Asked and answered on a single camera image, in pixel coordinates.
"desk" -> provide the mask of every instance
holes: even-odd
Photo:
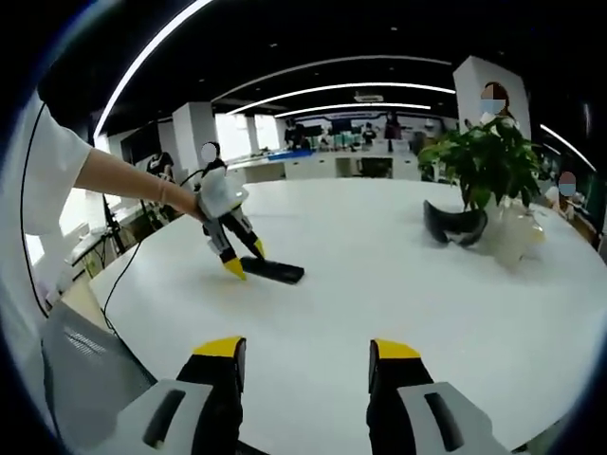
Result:
[[[228,175],[241,183],[352,177],[362,158],[389,158],[394,179],[420,180],[417,157],[410,152],[317,152],[301,158],[270,160],[266,156],[229,164]]]
[[[605,333],[607,268],[558,214],[534,208],[546,240],[510,275],[491,257],[438,247],[425,231],[424,199],[461,208],[448,185],[331,179],[247,188],[245,213],[268,256],[306,268],[297,286],[238,281],[183,217],[143,242],[108,306],[159,378],[175,377],[194,346],[246,336],[243,441],[276,454],[295,446],[369,455],[373,337],[415,347],[434,380],[489,415],[508,449],[570,409]],[[91,283],[101,304],[131,254]]]

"white round table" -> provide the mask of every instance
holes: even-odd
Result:
[[[188,217],[141,245],[108,316],[158,378],[206,341],[248,339],[241,439],[272,453],[371,453],[369,341],[407,343],[515,448],[566,413],[602,341],[607,267],[555,213],[516,274],[489,256],[439,247],[422,202],[461,208],[432,183],[329,179],[248,186],[245,212],[267,256],[305,267],[295,286],[223,269]],[[234,240],[239,254],[246,249]],[[92,282],[100,304],[133,253]]]

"black ceiling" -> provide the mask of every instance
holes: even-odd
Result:
[[[145,62],[122,93],[108,133],[170,115],[189,100],[212,100],[243,83],[286,68],[361,55],[411,60],[322,64],[255,83],[226,96],[255,101],[315,86],[346,82],[412,82],[454,88],[452,71],[470,54],[525,80],[532,121],[580,141],[580,102],[602,81],[593,64],[593,13],[584,2],[539,4],[375,0],[214,0],[177,29]],[[74,43],[41,86],[59,121],[69,124],[101,110],[130,62],[186,0],[119,2]],[[455,96],[415,89],[380,89],[387,102],[429,104],[456,117]],[[285,109],[354,102],[353,89],[278,100]],[[234,105],[216,103],[217,112]],[[267,111],[263,108],[251,110]]]

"blue tray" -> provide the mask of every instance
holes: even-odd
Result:
[[[311,150],[292,150],[290,152],[284,152],[283,154],[271,155],[267,158],[268,161],[277,161],[279,159],[291,159],[301,158],[303,156],[310,156],[314,152]]]

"green leaves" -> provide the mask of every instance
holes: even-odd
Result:
[[[535,145],[521,132],[496,118],[474,126],[461,134],[449,131],[440,143],[426,147],[419,154],[419,166],[442,162],[447,178],[458,178],[465,208],[483,209],[492,194],[499,204],[504,196],[521,197],[528,207],[540,192],[533,172],[540,166]]]

